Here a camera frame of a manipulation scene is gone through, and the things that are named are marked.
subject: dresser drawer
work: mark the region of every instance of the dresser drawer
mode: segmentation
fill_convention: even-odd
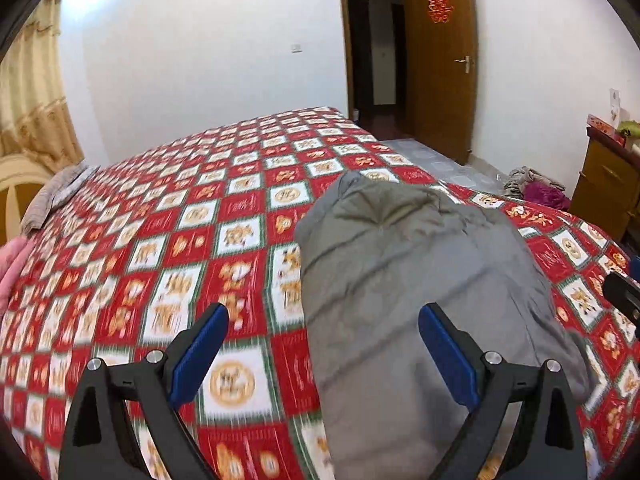
[[[630,218],[625,208],[583,175],[575,188],[569,213],[603,228],[616,241],[622,239]]]
[[[623,208],[631,209],[636,204],[640,182],[638,172],[599,142],[590,140],[582,173]]]

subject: gray blanket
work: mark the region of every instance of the gray blanket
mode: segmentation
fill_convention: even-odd
[[[561,362],[585,401],[594,378],[577,333],[554,318],[550,285],[508,218],[422,186],[347,173],[296,227],[302,302],[338,480],[425,479],[460,429],[417,329],[437,301],[485,351]],[[510,409],[495,450],[517,418]]]

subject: red patterned bedspread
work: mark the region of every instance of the red patterned bedspread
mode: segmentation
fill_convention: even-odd
[[[223,480],[333,477],[302,304],[298,219],[345,170],[425,184],[500,208],[553,284],[560,323],[588,336],[599,377],[579,410],[590,477],[640,421],[640,342],[602,297],[626,257],[569,215],[438,183],[332,108],[216,128],[97,173],[37,236],[0,329],[4,417],[44,478],[57,478],[65,417],[93,356],[164,348],[212,301],[229,309],[222,351],[181,415]],[[135,404],[156,478],[168,478]]]

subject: blue gripper pad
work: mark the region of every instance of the blue gripper pad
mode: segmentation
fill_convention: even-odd
[[[169,404],[178,410],[191,402],[214,357],[222,346],[228,327],[228,311],[219,305],[178,362],[169,393]]]
[[[476,373],[428,304],[420,309],[418,330],[451,396],[472,412],[480,404]]]
[[[629,263],[629,275],[636,280],[636,282],[640,282],[640,256],[631,258],[631,263]]]

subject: beige curtain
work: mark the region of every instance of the beige curtain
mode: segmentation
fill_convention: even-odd
[[[42,0],[0,63],[0,156],[57,172],[82,160],[60,75],[60,0]]]

